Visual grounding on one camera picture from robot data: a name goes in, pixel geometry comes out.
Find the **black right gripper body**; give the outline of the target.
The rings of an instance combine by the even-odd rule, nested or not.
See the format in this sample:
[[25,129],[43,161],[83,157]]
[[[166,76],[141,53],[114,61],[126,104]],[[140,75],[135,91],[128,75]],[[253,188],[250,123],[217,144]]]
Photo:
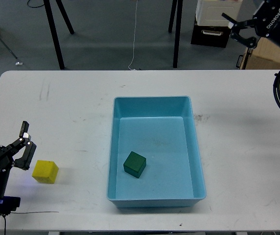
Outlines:
[[280,47],[280,0],[265,0],[253,14],[257,36]]

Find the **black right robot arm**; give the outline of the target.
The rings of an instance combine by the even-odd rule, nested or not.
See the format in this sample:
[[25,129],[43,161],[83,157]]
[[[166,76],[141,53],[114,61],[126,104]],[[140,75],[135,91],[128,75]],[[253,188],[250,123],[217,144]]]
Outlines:
[[[280,0],[265,0],[253,14],[252,19],[238,22],[222,13],[231,29],[230,37],[248,48],[256,48],[260,38],[266,38],[280,47]],[[254,28],[257,37],[243,38],[240,31]]]

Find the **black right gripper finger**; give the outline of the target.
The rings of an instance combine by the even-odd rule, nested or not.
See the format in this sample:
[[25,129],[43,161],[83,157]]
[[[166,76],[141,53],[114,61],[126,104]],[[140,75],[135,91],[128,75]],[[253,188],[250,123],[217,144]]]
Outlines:
[[240,36],[239,32],[231,31],[230,37],[234,39],[235,41],[239,42],[240,44],[246,46],[247,48],[254,49],[257,47],[257,44],[260,40],[260,38],[257,37],[249,37],[244,38]]
[[249,20],[238,22],[225,13],[222,13],[222,17],[229,22],[228,28],[231,30],[254,28],[256,25],[256,19],[249,19]]

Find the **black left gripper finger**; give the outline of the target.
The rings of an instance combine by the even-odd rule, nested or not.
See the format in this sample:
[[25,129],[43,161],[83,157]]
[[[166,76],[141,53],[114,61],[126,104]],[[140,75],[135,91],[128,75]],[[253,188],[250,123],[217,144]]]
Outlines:
[[22,157],[14,161],[14,167],[20,168],[22,170],[28,170],[30,163],[32,161],[33,155],[35,153],[37,145],[32,141],[28,141]]
[[18,139],[4,148],[5,153],[18,153],[23,147],[26,149],[31,147],[31,137],[27,133],[28,128],[29,123],[23,121]]

